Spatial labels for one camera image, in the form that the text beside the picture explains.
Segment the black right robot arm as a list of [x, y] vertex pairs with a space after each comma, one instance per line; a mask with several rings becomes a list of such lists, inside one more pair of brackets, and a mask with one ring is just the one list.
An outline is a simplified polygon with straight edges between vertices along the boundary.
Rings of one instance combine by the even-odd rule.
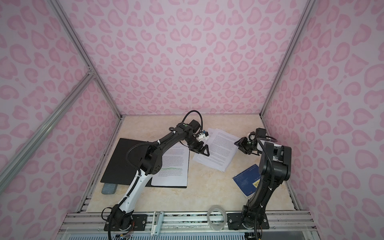
[[241, 225], [256, 230], [268, 222], [265, 212], [273, 192], [291, 176], [292, 148], [281, 146], [261, 137], [249, 140], [241, 138], [235, 145], [244, 154], [255, 151], [261, 156], [259, 173], [261, 179], [256, 192], [243, 206]]

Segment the white folder with black inside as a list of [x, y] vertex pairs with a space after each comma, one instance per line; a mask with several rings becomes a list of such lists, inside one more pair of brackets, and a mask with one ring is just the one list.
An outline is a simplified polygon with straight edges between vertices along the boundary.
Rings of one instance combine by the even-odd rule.
[[[139, 143], [141, 143], [141, 141], [123, 138], [119, 139], [107, 168], [101, 178], [102, 183], [126, 186], [131, 184], [137, 171], [127, 162], [126, 154], [130, 148]], [[151, 180], [146, 184], [146, 186], [152, 187]]]

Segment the printed paper sheet green highlight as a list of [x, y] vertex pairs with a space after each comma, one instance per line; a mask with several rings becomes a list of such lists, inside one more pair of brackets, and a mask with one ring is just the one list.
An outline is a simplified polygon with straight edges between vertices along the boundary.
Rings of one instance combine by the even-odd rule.
[[152, 187], [186, 188], [190, 151], [180, 143], [167, 150], [160, 171], [151, 179]]

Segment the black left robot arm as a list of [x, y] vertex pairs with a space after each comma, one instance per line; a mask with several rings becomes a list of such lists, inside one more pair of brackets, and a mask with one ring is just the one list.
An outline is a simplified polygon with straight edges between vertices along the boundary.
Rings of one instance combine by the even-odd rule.
[[[140, 195], [147, 183], [163, 166], [163, 155], [175, 144], [185, 141], [190, 151], [209, 156], [209, 146], [198, 137], [204, 133], [203, 122], [192, 120], [190, 123], [180, 122], [176, 127], [169, 128], [169, 133], [156, 142], [144, 142], [130, 148], [126, 153], [126, 161], [134, 167], [136, 175], [128, 190], [117, 204], [110, 208], [111, 212], [104, 219], [104, 231], [132, 231], [134, 229], [133, 212]], [[138, 147], [147, 146], [144, 157], [132, 163], [130, 154]]]

